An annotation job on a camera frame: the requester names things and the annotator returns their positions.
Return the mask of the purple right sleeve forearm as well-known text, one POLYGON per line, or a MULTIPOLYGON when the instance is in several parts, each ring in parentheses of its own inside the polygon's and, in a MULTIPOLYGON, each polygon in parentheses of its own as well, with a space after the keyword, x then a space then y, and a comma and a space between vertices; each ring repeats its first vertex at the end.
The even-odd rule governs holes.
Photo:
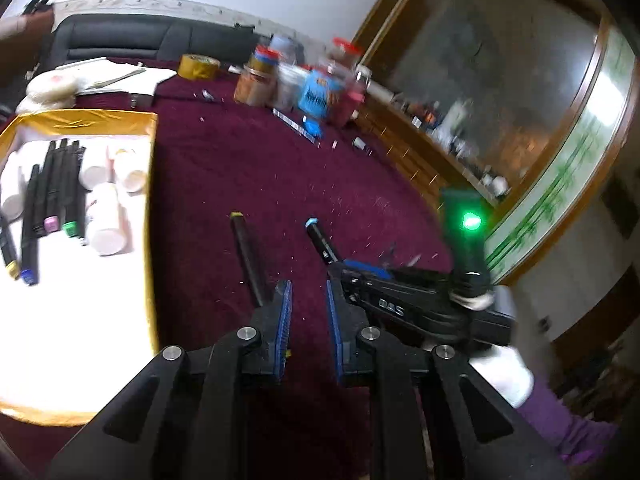
POLYGON ((529 397, 516 410, 570 466, 595 462, 618 430, 609 422, 595 422, 573 414, 538 379, 534 380, 529 397))

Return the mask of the white gloved right hand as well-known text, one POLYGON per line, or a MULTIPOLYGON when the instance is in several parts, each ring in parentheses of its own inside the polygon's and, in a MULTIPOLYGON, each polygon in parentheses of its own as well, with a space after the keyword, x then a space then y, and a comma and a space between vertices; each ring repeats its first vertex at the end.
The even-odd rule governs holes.
MULTIPOLYGON (((515 313, 513 296, 506 286, 499 286, 497 292, 491 294, 486 292, 478 299, 463 300, 462 306, 472 312, 483 313, 491 299, 504 313, 515 313)), ((474 351, 469 363, 512 408, 520 408, 533 393, 535 376, 517 348, 492 344, 486 350, 474 351)))

